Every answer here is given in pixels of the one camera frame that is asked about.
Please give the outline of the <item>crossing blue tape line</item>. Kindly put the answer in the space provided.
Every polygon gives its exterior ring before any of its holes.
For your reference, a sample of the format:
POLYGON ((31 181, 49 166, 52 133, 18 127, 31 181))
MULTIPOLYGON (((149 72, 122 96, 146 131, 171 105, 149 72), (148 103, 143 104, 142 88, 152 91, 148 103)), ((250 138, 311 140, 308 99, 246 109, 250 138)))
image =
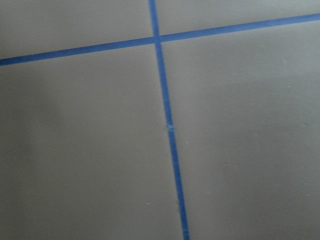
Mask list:
POLYGON ((137 38, 137 39, 124 40, 124 41, 117 41, 117 42, 103 43, 103 44, 90 45, 90 46, 84 46, 84 47, 76 47, 76 48, 62 49, 57 51, 49 51, 49 52, 42 52, 42 53, 36 53, 36 54, 3 58, 0 60, 0 65, 9 66, 9 65, 16 65, 16 64, 22 64, 22 63, 28 63, 28 62, 36 62, 36 61, 42 61, 42 60, 64 58, 69 56, 91 54, 91 53, 97 53, 97 52, 103 52, 103 51, 152 45, 157 43, 173 42, 173 41, 179 41, 179 40, 185 40, 185 39, 193 39, 193 38, 200 38, 200 37, 206 37, 206 36, 249 31, 249 30, 255 30, 255 29, 262 29, 262 28, 271 28, 271 27, 284 26, 284 25, 315 22, 319 20, 320 20, 320 14, 316 13, 316 14, 310 14, 310 15, 300 15, 300 16, 277 18, 277 19, 271 19, 271 20, 249 22, 249 23, 233 24, 233 25, 227 25, 227 26, 205 28, 205 29, 199 29, 199 30, 177 32, 177 33, 170 33, 170 34, 164 34, 164 35, 158 35, 158 36, 143 37, 143 38, 137 38))

